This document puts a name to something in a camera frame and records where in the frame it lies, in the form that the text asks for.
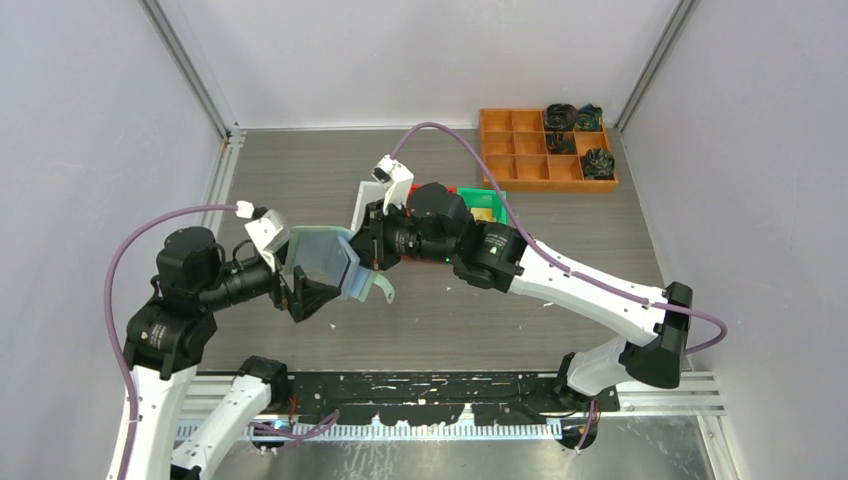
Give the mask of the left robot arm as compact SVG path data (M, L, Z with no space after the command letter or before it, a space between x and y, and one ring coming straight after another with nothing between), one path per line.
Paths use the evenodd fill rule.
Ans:
M224 399L179 448L177 424L208 341L215 312L267 294L294 320L309 318L341 290L309 279L302 268L287 286L257 259L239 267L204 227L171 233L156 257L153 296L128 321L117 355L128 385L111 479L208 479L248 424L261 412L292 402L287 366L251 356Z

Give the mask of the green card holder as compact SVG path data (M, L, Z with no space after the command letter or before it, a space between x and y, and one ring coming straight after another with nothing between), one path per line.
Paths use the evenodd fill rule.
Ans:
M297 226L291 230L284 278L291 280L296 267L307 278L340 289L340 299L364 302L373 287L381 290L388 304L396 298L391 282L360 265L349 241L353 232L337 226Z

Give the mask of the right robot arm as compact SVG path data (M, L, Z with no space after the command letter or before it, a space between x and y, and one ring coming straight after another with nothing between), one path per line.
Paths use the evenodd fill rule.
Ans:
M354 207L350 244L362 266L386 271L402 259L447 263L467 284L551 302L594 320L616 337L563 357L552 394L577 411L603 390L629 380L674 389L681 381L692 290L626 282L566 257L517 228L478 220L461 196L438 183L412 192L403 206L367 182Z

